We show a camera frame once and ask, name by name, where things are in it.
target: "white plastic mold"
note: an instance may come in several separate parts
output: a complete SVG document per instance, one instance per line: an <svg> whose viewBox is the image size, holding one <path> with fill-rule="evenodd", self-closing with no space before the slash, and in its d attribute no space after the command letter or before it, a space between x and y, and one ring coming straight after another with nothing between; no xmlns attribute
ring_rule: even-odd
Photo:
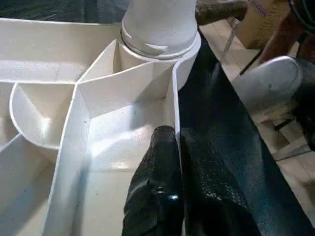
<svg viewBox="0 0 315 236"><path fill-rule="evenodd" d="M179 132L200 37L159 61L124 45L120 24L0 19L0 30L0 232L120 235L153 130Z"/></svg>

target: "cardboard box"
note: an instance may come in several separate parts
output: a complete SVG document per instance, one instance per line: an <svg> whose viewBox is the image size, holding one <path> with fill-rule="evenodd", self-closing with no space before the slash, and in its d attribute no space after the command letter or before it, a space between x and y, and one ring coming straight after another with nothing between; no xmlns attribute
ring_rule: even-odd
<svg viewBox="0 0 315 236"><path fill-rule="evenodd" d="M263 48L290 7L287 0L249 0L249 3L237 36L247 49Z"/></svg>

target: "white cylindrical pipe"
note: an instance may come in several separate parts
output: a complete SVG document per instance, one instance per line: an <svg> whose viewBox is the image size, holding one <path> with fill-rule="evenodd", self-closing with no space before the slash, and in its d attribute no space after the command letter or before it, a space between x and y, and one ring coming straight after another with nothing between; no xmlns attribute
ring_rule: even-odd
<svg viewBox="0 0 315 236"><path fill-rule="evenodd" d="M130 0L122 22L123 40L147 57L171 59L197 39L196 0Z"/></svg>

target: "tiled floor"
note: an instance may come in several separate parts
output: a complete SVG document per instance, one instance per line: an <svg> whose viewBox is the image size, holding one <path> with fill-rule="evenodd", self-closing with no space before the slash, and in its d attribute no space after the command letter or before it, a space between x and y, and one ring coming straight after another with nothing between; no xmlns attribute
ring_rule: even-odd
<svg viewBox="0 0 315 236"><path fill-rule="evenodd" d="M231 27L227 21L223 20L201 26L200 29L216 57L220 60L230 36ZM290 54L295 55L297 48L298 44L294 45ZM240 71L258 51L245 49L238 38L233 40L231 48L222 62L223 69L230 81L233 81L239 75ZM272 153L284 145L279 133L276 133L267 124L259 125L258 129ZM315 152L279 161L278 166L303 210L315 226Z"/></svg>

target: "chair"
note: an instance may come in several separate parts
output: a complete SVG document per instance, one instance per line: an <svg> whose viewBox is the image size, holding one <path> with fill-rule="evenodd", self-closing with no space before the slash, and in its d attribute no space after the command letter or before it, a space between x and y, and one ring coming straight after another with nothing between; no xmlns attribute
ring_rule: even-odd
<svg viewBox="0 0 315 236"><path fill-rule="evenodd" d="M236 36L239 23L245 18L248 8L247 0L198 0L196 20L199 25L235 17L231 35L226 43L220 61L222 62Z"/></svg>

